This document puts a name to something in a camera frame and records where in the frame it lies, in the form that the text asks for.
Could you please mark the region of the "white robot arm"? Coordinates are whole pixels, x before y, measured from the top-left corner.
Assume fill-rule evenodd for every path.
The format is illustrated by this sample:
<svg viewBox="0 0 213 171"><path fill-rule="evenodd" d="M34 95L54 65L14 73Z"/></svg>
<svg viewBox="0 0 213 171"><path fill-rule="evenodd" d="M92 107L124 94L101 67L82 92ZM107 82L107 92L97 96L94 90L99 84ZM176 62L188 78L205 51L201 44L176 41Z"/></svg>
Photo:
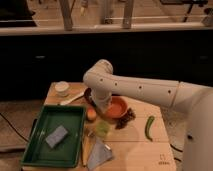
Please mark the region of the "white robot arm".
<svg viewBox="0 0 213 171"><path fill-rule="evenodd" d="M213 171L213 87L180 81L117 76L112 64L98 60L83 76L91 98L105 113L113 94L188 115L183 171Z"/></svg>

